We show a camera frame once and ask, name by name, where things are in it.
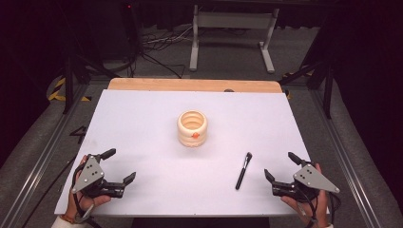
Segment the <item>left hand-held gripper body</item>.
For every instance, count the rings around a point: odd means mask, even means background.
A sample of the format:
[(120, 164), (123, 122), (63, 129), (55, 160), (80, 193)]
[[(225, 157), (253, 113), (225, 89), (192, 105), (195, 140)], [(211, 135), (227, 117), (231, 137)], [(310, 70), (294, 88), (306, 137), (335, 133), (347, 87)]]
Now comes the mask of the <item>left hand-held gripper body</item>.
[(118, 182), (108, 182), (105, 179), (105, 172), (100, 162), (111, 157), (111, 154), (88, 155), (86, 162), (77, 168), (80, 171), (79, 178), (72, 184), (71, 192), (77, 194), (81, 192), (89, 198), (99, 196), (109, 196), (120, 199), (125, 191), (125, 184)]

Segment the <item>person's right hand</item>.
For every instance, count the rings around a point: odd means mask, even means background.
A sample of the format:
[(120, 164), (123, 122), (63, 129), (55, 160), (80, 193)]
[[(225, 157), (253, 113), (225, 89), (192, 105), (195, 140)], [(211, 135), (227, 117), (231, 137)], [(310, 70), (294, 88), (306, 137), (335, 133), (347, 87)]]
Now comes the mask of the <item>person's right hand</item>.
[[(328, 198), (324, 190), (320, 190), (317, 198), (313, 199), (311, 203), (298, 203), (296, 200), (287, 196), (283, 196), (280, 199), (296, 211), (297, 216), (305, 226), (311, 225), (310, 228), (328, 228), (330, 225), (327, 219)], [(313, 217), (313, 209), (311, 206), (314, 206), (316, 210), (316, 222), (311, 221)]]

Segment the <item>white paper sheet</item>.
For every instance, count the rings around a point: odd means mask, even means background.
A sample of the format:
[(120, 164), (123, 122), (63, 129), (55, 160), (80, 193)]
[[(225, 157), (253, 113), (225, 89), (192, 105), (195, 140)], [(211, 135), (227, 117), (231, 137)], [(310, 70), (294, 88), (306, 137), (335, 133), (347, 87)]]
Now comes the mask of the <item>white paper sheet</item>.
[[(206, 141), (187, 147), (177, 120), (198, 110), (208, 121)], [(298, 167), (287, 156), (309, 157), (282, 93), (105, 90), (79, 154), (116, 154), (102, 161), (108, 181), (135, 180), (122, 198), (95, 209), (97, 216), (286, 216), (292, 209), (273, 196), (264, 176), (290, 182)], [(247, 152), (240, 190), (236, 183)]]

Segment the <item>cream ribbed holder cup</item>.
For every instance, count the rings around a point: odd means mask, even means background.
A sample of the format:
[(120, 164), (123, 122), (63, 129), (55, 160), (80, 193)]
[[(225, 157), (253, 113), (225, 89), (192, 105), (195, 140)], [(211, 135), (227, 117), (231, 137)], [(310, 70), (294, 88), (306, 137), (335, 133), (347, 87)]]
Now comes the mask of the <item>cream ribbed holder cup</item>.
[(187, 147), (201, 146), (207, 138), (208, 121), (198, 110), (184, 111), (177, 120), (178, 140)]

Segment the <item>aluminium floor rail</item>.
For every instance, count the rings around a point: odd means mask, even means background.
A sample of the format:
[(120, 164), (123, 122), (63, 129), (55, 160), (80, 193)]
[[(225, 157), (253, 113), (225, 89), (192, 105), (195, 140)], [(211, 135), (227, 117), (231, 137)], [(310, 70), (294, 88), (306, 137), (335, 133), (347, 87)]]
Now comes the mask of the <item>aluminium floor rail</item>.
[(312, 91), (317, 107), (336, 150), (337, 161), (353, 195), (365, 228), (403, 228), (403, 214), (361, 140), (340, 93), (331, 95), (328, 118), (321, 91)]
[(88, 85), (78, 85), (73, 102), (51, 102), (0, 168), (0, 228), (15, 228), (46, 173), (51, 157)]

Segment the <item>black makeup brush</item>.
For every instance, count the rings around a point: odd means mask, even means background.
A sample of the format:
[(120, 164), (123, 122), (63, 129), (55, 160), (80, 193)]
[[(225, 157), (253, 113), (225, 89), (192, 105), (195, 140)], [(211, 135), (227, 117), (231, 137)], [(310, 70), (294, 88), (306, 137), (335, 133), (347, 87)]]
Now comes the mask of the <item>black makeup brush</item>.
[(240, 170), (240, 175), (239, 175), (237, 183), (236, 183), (236, 187), (235, 187), (236, 190), (240, 190), (240, 186), (241, 186), (241, 183), (243, 181), (247, 166), (248, 166), (248, 164), (249, 164), (249, 162), (251, 161), (252, 158), (253, 158), (252, 153), (247, 152), (247, 154), (245, 156), (245, 159), (244, 159), (244, 162), (243, 162), (243, 167)]

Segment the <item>person's left hand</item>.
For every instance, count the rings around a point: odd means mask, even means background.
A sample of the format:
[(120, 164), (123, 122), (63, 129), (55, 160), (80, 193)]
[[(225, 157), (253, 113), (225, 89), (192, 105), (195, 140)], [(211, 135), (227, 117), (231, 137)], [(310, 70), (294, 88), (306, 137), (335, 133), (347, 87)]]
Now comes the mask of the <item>person's left hand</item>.
[(99, 207), (111, 201), (110, 196), (101, 195), (96, 198), (86, 197), (82, 192), (72, 193), (69, 192), (67, 210), (62, 215), (70, 222), (77, 223), (76, 218), (79, 216), (79, 209), (86, 212), (88, 209)]

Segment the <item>dark computer tower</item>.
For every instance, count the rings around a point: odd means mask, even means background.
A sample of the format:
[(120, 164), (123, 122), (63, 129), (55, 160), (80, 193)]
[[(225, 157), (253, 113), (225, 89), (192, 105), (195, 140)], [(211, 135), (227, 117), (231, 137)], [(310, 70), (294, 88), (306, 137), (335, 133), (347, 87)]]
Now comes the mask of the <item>dark computer tower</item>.
[(121, 3), (121, 15), (129, 47), (129, 57), (136, 60), (141, 52), (141, 34), (138, 25), (136, 5), (130, 0)]

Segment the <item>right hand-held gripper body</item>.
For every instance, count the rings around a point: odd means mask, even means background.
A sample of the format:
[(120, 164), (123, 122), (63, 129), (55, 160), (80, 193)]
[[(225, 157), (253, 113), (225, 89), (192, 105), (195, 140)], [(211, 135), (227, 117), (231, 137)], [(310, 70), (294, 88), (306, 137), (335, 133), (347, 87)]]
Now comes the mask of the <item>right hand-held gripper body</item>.
[(275, 181), (271, 178), (272, 193), (274, 196), (287, 196), (293, 200), (313, 200), (320, 190), (330, 193), (339, 193), (340, 189), (323, 176), (311, 164), (303, 166), (293, 175), (291, 183)]

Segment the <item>yellow black floor tape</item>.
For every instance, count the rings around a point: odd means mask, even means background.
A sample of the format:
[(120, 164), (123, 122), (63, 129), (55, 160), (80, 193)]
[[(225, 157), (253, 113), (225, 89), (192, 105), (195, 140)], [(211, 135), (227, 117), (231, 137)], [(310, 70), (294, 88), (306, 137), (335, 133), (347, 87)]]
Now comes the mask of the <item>yellow black floor tape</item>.
[(60, 95), (59, 92), (61, 91), (62, 86), (65, 84), (66, 78), (61, 77), (58, 82), (56, 83), (55, 87), (53, 90), (50, 92), (50, 95), (48, 96), (48, 99), (50, 101), (57, 100), (57, 101), (63, 101), (65, 102), (67, 100), (67, 97), (65, 95)]

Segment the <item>white metal stand frame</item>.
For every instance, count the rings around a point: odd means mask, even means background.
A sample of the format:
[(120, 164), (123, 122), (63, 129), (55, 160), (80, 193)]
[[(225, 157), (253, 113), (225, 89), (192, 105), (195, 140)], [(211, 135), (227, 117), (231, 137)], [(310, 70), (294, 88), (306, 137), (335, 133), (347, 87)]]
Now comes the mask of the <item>white metal stand frame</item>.
[(208, 12), (201, 11), (198, 5), (193, 9), (193, 41), (190, 54), (189, 69), (198, 69), (199, 28), (215, 29), (265, 29), (266, 38), (259, 42), (259, 49), (268, 73), (273, 74), (275, 68), (269, 53), (269, 44), (278, 19), (279, 9), (269, 13), (246, 12)]

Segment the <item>black tripod stand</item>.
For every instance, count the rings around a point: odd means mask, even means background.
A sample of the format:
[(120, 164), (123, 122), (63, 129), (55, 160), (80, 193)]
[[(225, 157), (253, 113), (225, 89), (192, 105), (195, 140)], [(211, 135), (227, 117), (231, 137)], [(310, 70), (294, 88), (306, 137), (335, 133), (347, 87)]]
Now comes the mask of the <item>black tripod stand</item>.
[(331, 118), (331, 97), (333, 90), (334, 71), (328, 62), (317, 62), (310, 66), (303, 66), (294, 73), (286, 73), (285, 77), (280, 79), (278, 83), (285, 86), (294, 80), (312, 73), (312, 76), (306, 82), (308, 89), (318, 90), (321, 84), (324, 84), (322, 108), (325, 116)]
[(104, 66), (96, 64), (94, 61), (91, 61), (81, 55), (78, 54), (68, 54), (65, 57), (65, 92), (66, 92), (66, 101), (65, 101), (65, 109), (64, 114), (68, 114), (74, 105), (74, 85), (73, 85), (73, 77), (76, 77), (80, 84), (88, 84), (90, 81), (89, 70), (86, 69), (86, 66), (90, 66), (94, 68), (96, 71), (101, 72), (108, 78), (114, 79), (119, 78), (119, 75), (114, 72), (106, 69)]

